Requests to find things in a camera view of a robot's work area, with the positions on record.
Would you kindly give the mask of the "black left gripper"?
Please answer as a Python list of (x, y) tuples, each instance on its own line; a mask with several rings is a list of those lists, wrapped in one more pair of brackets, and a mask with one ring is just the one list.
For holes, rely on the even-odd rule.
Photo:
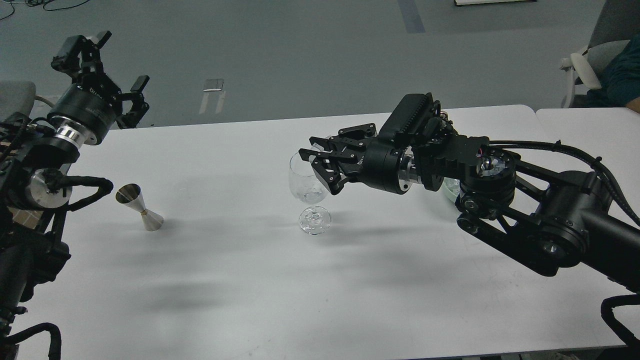
[(51, 61), (51, 68), (68, 75), (72, 85), (46, 118), (55, 127), (61, 126), (64, 121), (82, 126), (89, 132), (86, 135), (87, 145), (101, 144), (115, 120), (119, 129), (135, 129), (150, 109), (143, 94), (150, 80), (148, 75), (140, 75), (129, 92), (115, 95), (116, 104), (131, 102), (130, 110), (119, 116), (109, 102), (89, 92), (113, 89), (113, 82), (105, 73), (100, 54), (100, 49), (111, 36), (110, 30), (99, 32), (96, 42), (83, 35), (69, 36)]

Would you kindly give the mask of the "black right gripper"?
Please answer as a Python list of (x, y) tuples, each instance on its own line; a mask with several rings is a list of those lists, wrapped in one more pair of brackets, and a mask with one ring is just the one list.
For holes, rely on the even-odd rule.
[(411, 182), (401, 175), (407, 148), (377, 139), (374, 123), (346, 127), (326, 139), (331, 151), (300, 148), (298, 154), (311, 164), (315, 177), (331, 195), (339, 194), (347, 183), (363, 183), (398, 195), (409, 191)]

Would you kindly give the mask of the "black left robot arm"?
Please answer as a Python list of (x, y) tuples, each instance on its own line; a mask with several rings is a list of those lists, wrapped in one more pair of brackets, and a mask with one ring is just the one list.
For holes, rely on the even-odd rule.
[(33, 82), (1, 82), (1, 358), (15, 360), (19, 344), (34, 335), (50, 335), (48, 358), (59, 360), (62, 337), (50, 322), (12, 333), (15, 317), (37, 285), (53, 282), (70, 259), (62, 241), (66, 217), (112, 192), (107, 178), (69, 175), (80, 148), (103, 142), (114, 125), (134, 129), (150, 106), (143, 89), (149, 76), (121, 91), (105, 73), (101, 49), (111, 37), (71, 36), (51, 61), (51, 68), (71, 79), (44, 117), (30, 113), (39, 100)]

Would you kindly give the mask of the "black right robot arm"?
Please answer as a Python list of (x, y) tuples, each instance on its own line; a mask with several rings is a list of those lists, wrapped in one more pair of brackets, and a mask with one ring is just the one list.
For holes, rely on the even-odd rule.
[(346, 127), (311, 137), (299, 155), (336, 195), (346, 183), (394, 194), (458, 181), (459, 228), (535, 273), (578, 264), (630, 291), (606, 298), (603, 321), (639, 352), (614, 309), (639, 303), (639, 217), (601, 157), (561, 141), (465, 136), (431, 93), (403, 96), (380, 129)]

